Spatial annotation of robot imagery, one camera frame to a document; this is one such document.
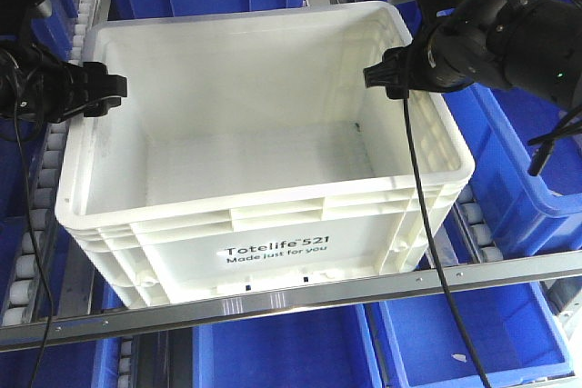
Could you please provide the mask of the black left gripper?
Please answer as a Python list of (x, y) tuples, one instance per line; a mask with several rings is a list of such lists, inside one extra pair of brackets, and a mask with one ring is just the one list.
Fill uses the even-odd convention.
[[(91, 98), (104, 98), (86, 108)], [(39, 45), (1, 42), (1, 116), (61, 123), (75, 115), (105, 116), (127, 97), (127, 79), (100, 62), (60, 60)]]

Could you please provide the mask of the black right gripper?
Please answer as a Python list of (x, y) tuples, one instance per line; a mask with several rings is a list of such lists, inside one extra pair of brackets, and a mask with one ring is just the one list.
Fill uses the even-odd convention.
[(448, 93), (473, 83), (498, 86), (500, 64), (483, 26), (439, 17), (421, 26), (411, 46), (387, 49), (363, 75), (366, 88), (385, 87), (388, 99), (404, 100), (407, 88)]

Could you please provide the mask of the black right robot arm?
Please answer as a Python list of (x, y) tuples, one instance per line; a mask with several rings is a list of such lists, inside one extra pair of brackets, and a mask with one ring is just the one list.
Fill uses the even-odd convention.
[(416, 0), (412, 42), (364, 71), (393, 99), (472, 84), (523, 89), (565, 110), (581, 104), (581, 0)]

